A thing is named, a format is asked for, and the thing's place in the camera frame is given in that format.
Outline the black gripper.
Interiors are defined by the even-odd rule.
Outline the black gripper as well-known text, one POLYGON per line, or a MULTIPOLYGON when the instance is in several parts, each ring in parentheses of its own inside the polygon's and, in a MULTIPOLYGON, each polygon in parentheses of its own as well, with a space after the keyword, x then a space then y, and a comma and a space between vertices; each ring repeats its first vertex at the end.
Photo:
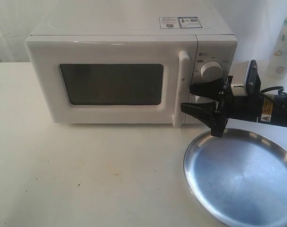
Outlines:
POLYGON ((200 97, 220 97, 218 107, 216 102, 209 103, 181 103, 181 111, 200 120, 211 128, 211 135, 222 137, 229 119, 257 122, 261 115, 261 81, 257 77, 253 84, 253 93, 249 96, 234 96, 232 93, 233 77, 229 76, 225 82, 217 79, 202 84, 189 86, 192 95, 200 97))

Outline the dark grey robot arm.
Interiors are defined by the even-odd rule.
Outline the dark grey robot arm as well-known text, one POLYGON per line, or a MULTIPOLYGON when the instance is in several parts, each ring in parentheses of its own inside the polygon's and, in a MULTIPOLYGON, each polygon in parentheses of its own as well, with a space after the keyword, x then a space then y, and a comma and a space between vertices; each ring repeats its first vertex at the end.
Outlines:
POLYGON ((257 122, 287 128, 287 95, 265 94, 258 80, 249 96, 234 96, 232 76, 212 82, 191 85, 190 92, 206 95, 209 103, 182 103, 181 111, 190 115, 211 130, 212 136, 222 137, 229 119, 257 122))

